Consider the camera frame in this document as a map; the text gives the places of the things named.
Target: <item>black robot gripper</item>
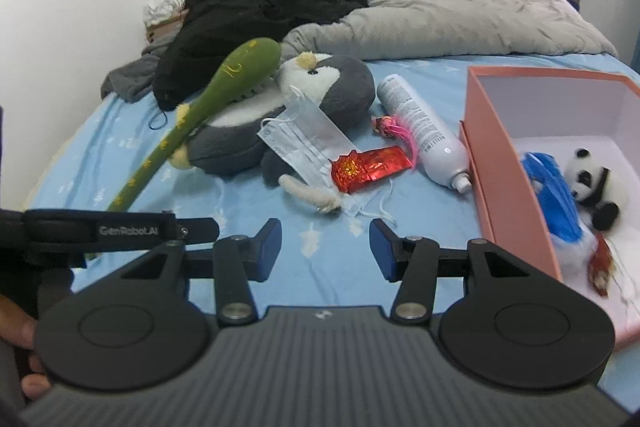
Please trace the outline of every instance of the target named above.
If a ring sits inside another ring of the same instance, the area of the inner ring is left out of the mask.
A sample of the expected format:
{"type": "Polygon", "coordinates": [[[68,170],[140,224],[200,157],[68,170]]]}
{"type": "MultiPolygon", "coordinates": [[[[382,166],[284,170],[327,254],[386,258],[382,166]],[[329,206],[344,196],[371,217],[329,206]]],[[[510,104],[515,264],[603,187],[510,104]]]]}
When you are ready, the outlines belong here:
{"type": "Polygon", "coordinates": [[[488,384],[544,393],[596,383],[614,328],[596,304],[485,239],[466,250],[400,238],[381,219],[371,251],[384,277],[401,280],[391,320],[430,329],[450,361],[488,384]],[[438,277],[462,277],[465,297],[433,315],[438,277]]]}
{"type": "Polygon", "coordinates": [[[186,251],[180,240],[153,248],[41,318],[35,349],[47,375],[112,393],[170,380],[219,328],[257,320],[248,280],[267,279],[281,243],[281,224],[270,219],[255,237],[227,237],[208,250],[186,251]],[[189,302],[189,279],[215,279],[217,322],[189,302]]]}

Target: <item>pink box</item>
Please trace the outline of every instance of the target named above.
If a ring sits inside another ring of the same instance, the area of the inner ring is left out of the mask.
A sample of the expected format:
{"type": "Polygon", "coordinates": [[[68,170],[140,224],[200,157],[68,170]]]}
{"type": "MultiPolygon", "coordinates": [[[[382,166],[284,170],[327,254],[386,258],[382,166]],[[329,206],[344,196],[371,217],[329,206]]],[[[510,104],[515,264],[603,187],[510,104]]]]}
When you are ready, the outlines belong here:
{"type": "MultiPolygon", "coordinates": [[[[470,152],[484,237],[548,275],[562,280],[545,219],[520,163],[525,151],[549,153],[564,169],[576,149],[590,150],[628,188],[630,202],[611,237],[629,227],[640,231],[640,87],[626,76],[469,67],[460,136],[470,152]]],[[[638,255],[627,255],[623,264],[625,282],[636,280],[640,287],[640,245],[638,255]]],[[[612,281],[609,298],[601,298],[588,285],[586,272],[568,275],[564,283],[609,314],[616,349],[640,339],[640,296],[635,296],[636,307],[625,306],[623,289],[612,281]]]]}

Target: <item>finger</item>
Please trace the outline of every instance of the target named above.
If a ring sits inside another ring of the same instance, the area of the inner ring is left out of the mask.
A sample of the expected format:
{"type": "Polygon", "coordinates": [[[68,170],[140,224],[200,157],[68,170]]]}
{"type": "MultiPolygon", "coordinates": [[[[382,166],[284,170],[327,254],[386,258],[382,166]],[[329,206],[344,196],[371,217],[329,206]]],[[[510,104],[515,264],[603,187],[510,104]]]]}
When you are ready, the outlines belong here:
{"type": "Polygon", "coordinates": [[[14,346],[33,349],[36,320],[22,311],[13,301],[0,295],[0,339],[14,346]]]}
{"type": "Polygon", "coordinates": [[[44,374],[44,367],[35,353],[29,355],[29,367],[34,373],[44,374]]]}
{"type": "Polygon", "coordinates": [[[22,379],[22,392],[30,400],[36,400],[51,389],[44,375],[27,375],[22,379]]]}

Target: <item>green plush stick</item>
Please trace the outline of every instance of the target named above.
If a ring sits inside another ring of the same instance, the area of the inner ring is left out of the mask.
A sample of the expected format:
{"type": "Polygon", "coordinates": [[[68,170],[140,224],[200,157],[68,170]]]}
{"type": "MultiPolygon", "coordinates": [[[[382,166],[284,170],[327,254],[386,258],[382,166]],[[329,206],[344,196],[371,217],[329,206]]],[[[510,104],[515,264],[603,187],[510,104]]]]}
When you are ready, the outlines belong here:
{"type": "Polygon", "coordinates": [[[232,51],[220,64],[209,86],[191,104],[185,117],[175,123],[175,127],[144,160],[140,168],[111,201],[107,210],[112,212],[129,210],[154,174],[194,129],[273,73],[278,67],[279,60],[280,45],[267,38],[245,42],[232,51]]]}

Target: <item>spray bottle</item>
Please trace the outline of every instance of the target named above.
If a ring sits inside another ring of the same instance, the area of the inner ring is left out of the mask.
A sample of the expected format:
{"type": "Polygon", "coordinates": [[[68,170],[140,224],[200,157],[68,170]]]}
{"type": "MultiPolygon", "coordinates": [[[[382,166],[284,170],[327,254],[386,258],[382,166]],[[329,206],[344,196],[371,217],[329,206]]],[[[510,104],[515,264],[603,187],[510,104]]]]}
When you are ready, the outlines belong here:
{"type": "Polygon", "coordinates": [[[466,148],[433,108],[399,74],[391,74],[380,82],[377,94],[386,111],[398,117],[411,132],[428,177],[460,194],[468,192],[471,182],[466,148]]]}

